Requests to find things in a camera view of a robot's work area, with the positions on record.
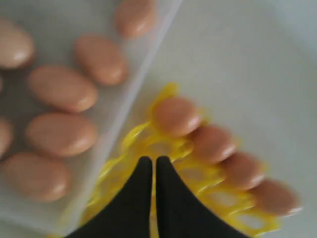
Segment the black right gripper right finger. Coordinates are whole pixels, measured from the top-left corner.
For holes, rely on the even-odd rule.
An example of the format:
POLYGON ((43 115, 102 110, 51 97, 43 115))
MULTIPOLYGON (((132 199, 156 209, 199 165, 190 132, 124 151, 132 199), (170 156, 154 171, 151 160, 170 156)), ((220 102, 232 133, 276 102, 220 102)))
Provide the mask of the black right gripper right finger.
POLYGON ((156 161, 156 209, 161 238, 246 237, 193 195, 167 156, 156 161))

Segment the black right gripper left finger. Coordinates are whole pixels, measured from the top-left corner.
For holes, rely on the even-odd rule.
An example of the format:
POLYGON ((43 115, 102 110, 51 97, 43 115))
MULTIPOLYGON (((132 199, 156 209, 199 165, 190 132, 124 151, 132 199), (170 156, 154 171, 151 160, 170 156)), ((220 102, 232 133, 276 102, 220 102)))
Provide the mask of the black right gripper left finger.
POLYGON ((69 238, 149 238, 152 161, 140 157, 131 177, 115 198, 69 238))

